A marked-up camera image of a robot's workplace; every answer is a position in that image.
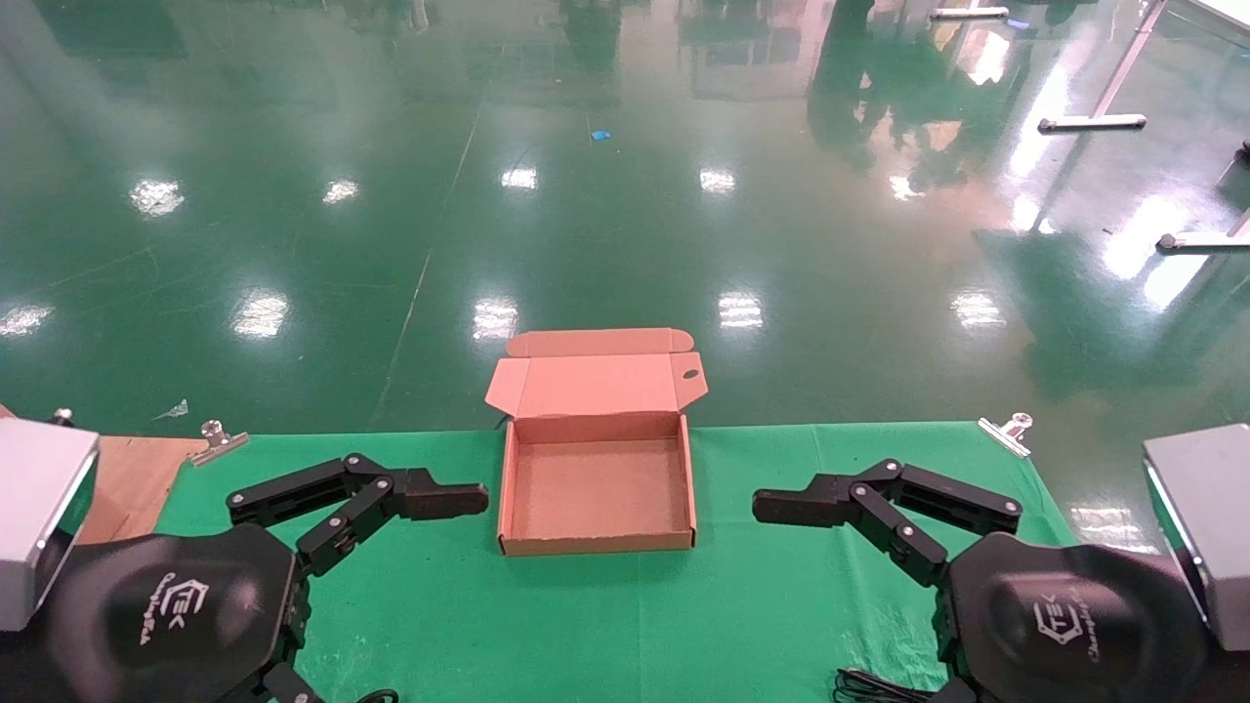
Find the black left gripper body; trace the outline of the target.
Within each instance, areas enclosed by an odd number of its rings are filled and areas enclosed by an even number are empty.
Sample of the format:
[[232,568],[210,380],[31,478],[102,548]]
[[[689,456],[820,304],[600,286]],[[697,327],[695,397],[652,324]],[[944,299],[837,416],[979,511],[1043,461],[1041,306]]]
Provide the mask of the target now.
[[75,548],[2,635],[5,702],[268,702],[308,639],[308,575],[264,528]]

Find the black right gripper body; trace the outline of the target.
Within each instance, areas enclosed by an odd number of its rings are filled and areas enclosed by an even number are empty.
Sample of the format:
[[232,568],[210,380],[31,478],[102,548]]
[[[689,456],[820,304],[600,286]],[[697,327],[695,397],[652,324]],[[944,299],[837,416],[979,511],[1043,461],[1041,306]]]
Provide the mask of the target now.
[[942,579],[942,663],[982,702],[1182,702],[1209,654],[1162,555],[995,533]]

